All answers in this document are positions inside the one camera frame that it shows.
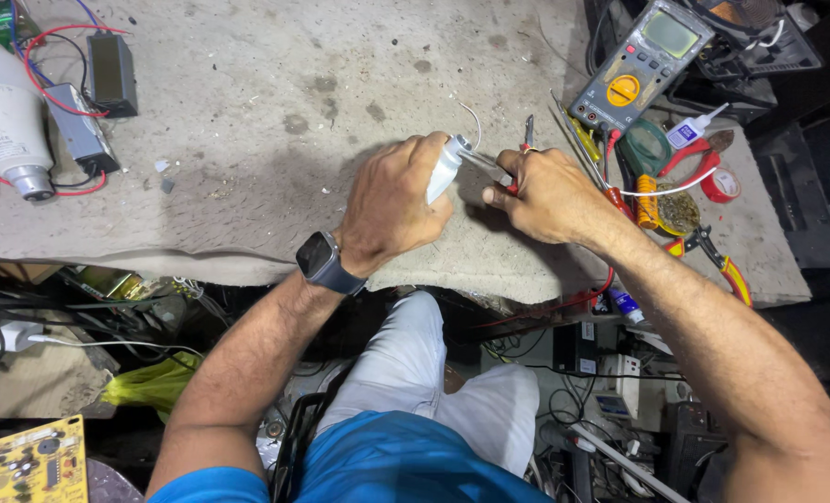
person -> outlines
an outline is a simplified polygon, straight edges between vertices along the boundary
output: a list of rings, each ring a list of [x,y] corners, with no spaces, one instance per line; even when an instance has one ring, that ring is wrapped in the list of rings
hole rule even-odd
[[[359,167],[332,235],[342,268],[367,278],[436,240],[452,214],[425,202],[448,135],[378,151]],[[729,433],[727,501],[830,501],[830,401],[809,366],[759,315],[669,256],[558,150],[505,150],[518,178],[484,201],[550,244],[582,245],[620,275]],[[150,502],[268,499],[254,446],[264,410],[343,295],[290,274],[203,361],[166,425]],[[398,301],[317,427],[297,501],[547,501],[521,477],[533,448],[532,372],[499,365],[443,394],[442,320],[423,292]]]

hand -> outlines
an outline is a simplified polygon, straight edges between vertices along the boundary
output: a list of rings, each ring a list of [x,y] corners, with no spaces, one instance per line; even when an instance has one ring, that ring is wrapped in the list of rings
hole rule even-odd
[[[628,222],[560,150],[503,150],[495,163],[518,178],[518,196],[497,185],[483,189],[483,201],[534,239],[593,248],[600,231]]]
[[[447,140],[441,131],[412,136],[362,163],[343,223],[333,232],[343,269],[367,278],[391,258],[440,237],[452,202],[443,193],[428,206],[426,193]]]

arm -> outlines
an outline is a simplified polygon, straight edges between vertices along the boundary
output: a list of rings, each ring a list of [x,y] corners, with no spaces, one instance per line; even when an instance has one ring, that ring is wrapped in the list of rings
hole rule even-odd
[[[452,215],[425,192],[448,135],[413,136],[359,167],[343,223],[334,231],[343,269],[367,278],[391,258],[436,240]],[[173,479],[213,466],[262,477],[256,430],[264,410],[342,295],[297,271],[257,302],[216,345],[180,396],[163,433],[150,497]]]
[[[789,342],[623,218],[572,157],[506,150],[498,163],[518,175],[519,196],[492,187],[484,201],[532,237],[585,246],[616,269],[722,419],[736,450],[725,500],[830,501],[830,400]]]

yellow circuit board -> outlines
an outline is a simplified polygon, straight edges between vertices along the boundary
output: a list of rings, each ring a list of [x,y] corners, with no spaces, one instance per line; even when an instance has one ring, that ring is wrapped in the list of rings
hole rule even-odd
[[[87,503],[82,416],[0,439],[0,503]]]

leg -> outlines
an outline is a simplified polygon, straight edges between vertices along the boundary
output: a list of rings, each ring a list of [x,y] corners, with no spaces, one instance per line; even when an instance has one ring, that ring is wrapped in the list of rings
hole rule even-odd
[[[434,419],[454,429],[485,461],[522,477],[533,453],[539,384],[515,363],[492,367],[440,398]]]
[[[364,411],[433,418],[443,392],[445,360],[443,317],[430,293],[399,299],[337,390],[316,434]]]

